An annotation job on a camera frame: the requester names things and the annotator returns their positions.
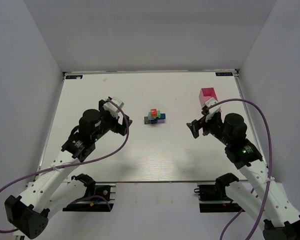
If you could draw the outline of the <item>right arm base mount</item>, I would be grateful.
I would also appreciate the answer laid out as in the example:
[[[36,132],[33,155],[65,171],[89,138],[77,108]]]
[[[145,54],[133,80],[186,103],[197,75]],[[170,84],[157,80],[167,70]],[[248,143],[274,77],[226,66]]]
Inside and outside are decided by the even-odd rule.
[[[193,192],[198,196],[200,213],[238,213],[242,210],[215,184],[199,184]]]

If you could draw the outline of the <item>small dark blue cube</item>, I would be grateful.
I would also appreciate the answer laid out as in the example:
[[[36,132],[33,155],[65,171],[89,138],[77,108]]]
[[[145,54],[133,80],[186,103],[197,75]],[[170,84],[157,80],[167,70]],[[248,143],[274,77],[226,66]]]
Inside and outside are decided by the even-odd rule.
[[[151,124],[157,124],[158,121],[157,121],[156,119],[152,119],[152,120],[150,121],[150,123],[151,123]]]

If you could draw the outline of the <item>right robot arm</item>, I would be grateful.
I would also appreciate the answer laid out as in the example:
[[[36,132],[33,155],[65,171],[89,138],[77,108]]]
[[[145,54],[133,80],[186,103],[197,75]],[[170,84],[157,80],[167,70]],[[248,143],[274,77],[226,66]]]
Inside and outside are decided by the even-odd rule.
[[[201,198],[216,196],[236,202],[257,222],[266,240],[300,240],[300,212],[291,204],[256,146],[247,139],[247,125],[237,113],[221,118],[218,107],[202,108],[202,118],[188,123],[194,138],[211,134],[225,145],[227,158],[251,184],[256,195],[247,190],[232,173],[215,180],[214,189],[201,191]]]

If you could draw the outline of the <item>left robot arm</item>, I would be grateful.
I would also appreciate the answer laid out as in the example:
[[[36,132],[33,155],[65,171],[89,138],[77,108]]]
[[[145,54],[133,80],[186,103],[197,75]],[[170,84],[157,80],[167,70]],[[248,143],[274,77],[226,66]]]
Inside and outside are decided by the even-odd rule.
[[[49,220],[77,199],[96,197],[95,180],[87,174],[72,175],[87,164],[96,142],[108,132],[127,138],[132,120],[123,113],[124,103],[109,97],[98,109],[85,110],[49,168],[36,173],[37,179],[18,196],[4,202],[8,221],[29,239],[37,238]]]

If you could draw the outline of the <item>olive wooden cube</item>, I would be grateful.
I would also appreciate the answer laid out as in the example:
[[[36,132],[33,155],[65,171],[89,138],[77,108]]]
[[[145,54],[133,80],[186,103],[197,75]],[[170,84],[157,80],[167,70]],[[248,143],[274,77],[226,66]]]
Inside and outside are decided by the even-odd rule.
[[[145,125],[148,125],[148,124],[150,124],[151,122],[150,122],[150,120],[149,120],[149,118],[147,117],[147,116],[145,116],[144,117],[144,124]]]

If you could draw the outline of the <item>pink plastic bin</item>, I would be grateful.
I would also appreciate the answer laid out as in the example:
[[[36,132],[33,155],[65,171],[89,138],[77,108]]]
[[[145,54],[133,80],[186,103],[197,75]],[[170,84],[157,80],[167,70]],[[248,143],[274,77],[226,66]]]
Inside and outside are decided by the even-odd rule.
[[[218,101],[215,89],[213,87],[205,87],[200,89],[198,98],[201,105],[201,109],[205,106],[205,102],[211,97],[215,98]]]

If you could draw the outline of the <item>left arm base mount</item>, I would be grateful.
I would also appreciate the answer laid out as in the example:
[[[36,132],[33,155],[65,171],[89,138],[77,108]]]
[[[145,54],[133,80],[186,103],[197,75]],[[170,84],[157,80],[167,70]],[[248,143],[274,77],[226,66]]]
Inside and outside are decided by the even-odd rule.
[[[116,198],[114,183],[96,184],[94,195],[86,194],[62,209],[63,212],[110,213]]]

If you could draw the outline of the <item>green wooden block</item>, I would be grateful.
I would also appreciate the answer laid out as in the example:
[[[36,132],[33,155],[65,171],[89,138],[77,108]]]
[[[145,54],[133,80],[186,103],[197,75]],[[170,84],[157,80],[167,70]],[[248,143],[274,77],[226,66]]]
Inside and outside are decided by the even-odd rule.
[[[161,117],[161,112],[157,109],[151,109],[148,112],[148,119],[149,120],[159,119],[160,117]]]

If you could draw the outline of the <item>red wooden cube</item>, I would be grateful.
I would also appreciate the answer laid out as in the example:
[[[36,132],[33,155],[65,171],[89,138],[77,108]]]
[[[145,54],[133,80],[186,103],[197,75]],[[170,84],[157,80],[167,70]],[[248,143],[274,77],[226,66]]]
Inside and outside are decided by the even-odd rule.
[[[152,118],[157,117],[157,115],[158,115],[158,111],[157,111],[156,108],[153,108],[153,109],[150,110],[150,116],[151,116]]]

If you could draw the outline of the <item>long dark blue block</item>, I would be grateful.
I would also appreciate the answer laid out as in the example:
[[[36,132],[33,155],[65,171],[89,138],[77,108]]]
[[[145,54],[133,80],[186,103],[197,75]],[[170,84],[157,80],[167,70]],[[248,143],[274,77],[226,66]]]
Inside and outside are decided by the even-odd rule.
[[[161,113],[159,119],[160,120],[165,120],[166,119],[166,114],[165,113]]]

